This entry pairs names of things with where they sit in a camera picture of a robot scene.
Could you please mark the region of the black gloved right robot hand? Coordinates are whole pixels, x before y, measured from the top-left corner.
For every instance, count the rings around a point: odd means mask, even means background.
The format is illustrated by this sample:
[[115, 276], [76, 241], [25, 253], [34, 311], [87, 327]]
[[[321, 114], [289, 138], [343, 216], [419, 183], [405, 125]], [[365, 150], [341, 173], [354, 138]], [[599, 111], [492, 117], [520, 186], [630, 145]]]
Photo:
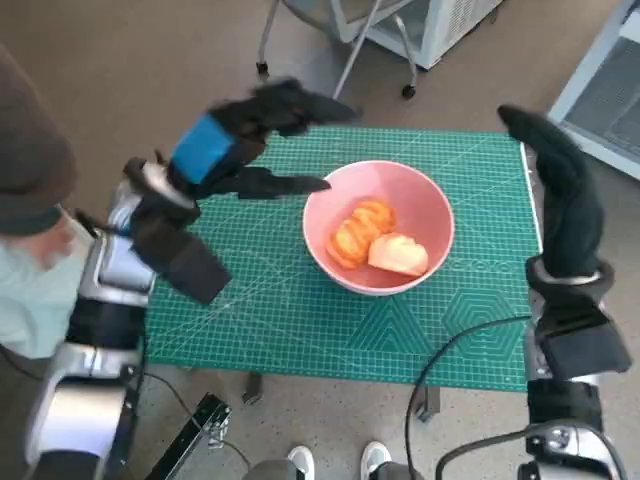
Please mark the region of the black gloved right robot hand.
[[546, 117], [515, 105], [501, 105], [498, 116], [509, 135], [536, 156], [544, 189], [542, 262], [557, 279], [589, 277], [597, 256], [604, 212], [586, 165], [587, 155]]

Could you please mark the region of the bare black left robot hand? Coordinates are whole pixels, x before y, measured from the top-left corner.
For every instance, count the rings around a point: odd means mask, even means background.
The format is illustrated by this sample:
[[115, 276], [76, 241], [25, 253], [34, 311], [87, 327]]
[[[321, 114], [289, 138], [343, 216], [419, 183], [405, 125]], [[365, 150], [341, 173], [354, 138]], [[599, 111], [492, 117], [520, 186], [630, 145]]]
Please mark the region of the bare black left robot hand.
[[168, 178], [195, 200], [227, 193], [240, 199], [276, 199], [327, 190], [331, 185], [324, 179], [276, 176], [251, 163], [264, 153], [272, 133], [299, 136], [311, 126], [345, 123], [358, 115], [296, 79], [268, 83], [243, 100], [212, 106], [176, 145]]

